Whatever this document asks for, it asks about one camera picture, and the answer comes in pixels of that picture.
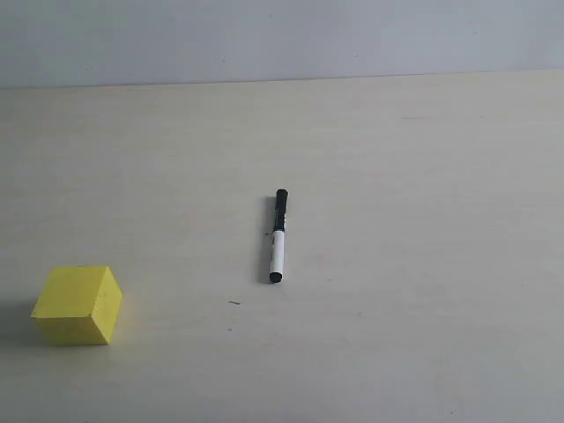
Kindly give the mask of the yellow cube block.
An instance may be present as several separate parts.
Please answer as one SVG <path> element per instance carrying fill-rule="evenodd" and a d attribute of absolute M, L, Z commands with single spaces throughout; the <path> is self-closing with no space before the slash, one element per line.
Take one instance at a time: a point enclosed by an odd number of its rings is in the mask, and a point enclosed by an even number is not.
<path fill-rule="evenodd" d="M 55 267 L 31 318 L 52 345 L 110 345 L 122 298 L 108 266 Z"/>

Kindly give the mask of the black and white whiteboard marker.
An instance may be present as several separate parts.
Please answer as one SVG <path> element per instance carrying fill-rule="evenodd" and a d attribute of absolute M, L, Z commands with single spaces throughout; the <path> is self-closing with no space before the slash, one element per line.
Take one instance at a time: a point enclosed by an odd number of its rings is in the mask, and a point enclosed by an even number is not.
<path fill-rule="evenodd" d="M 272 284 L 281 282 L 284 277 L 287 198 L 288 191 L 286 189 L 277 190 L 269 270 L 269 280 Z"/>

